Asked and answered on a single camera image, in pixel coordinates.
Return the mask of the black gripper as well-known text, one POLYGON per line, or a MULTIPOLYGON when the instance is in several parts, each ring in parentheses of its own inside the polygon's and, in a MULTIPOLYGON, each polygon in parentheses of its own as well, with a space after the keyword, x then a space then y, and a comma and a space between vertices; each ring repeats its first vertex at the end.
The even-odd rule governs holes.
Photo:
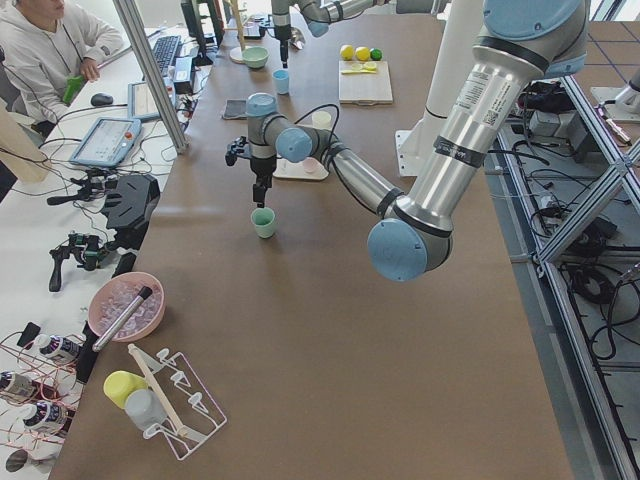
POLYGON ((291 19, 288 13, 275 13, 267 15, 261 22, 262 28, 272 27, 274 36, 280 43, 280 59, 282 68, 288 68, 289 47, 288 41, 291 39, 291 19))
POLYGON ((245 136, 234 139, 227 145, 225 162, 229 167, 239 159, 249 161, 251 171, 256 175, 252 186, 253 202, 257 208, 265 207, 267 188, 272 187, 273 174, 276 169, 276 153, 269 145, 255 145, 245 136))

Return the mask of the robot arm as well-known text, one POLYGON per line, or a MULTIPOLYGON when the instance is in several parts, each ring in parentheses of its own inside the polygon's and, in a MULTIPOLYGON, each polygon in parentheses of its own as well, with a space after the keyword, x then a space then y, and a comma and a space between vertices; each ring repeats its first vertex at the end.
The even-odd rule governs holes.
POLYGON ((452 249, 452 213, 524 87, 577 72, 585 62, 589 5, 585 1, 486 1, 472 46, 473 67, 442 129, 421 154, 408 192, 396 188, 334 133, 298 126, 274 96, 246 102, 245 136, 227 148, 233 165, 248 160, 263 206, 279 159, 307 158, 333 169, 347 190, 378 216, 367 248, 374 268, 408 281, 442 265, 452 249))
POLYGON ((307 27, 315 37, 328 32, 329 25, 350 19, 369 8, 387 4, 387 1, 344 0, 271 0, 271 15, 275 38, 279 41, 279 52, 282 67, 288 68, 289 41, 292 39, 292 20, 290 9, 298 7, 299 13, 307 27))

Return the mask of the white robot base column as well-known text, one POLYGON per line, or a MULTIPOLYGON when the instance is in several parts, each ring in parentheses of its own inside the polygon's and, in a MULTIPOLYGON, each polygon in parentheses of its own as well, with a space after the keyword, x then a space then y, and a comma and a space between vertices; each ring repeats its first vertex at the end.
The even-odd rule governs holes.
POLYGON ((452 0, 449 4, 423 117, 412 129, 395 132, 402 177, 419 173, 474 65, 472 46, 483 25, 483 3, 452 0))

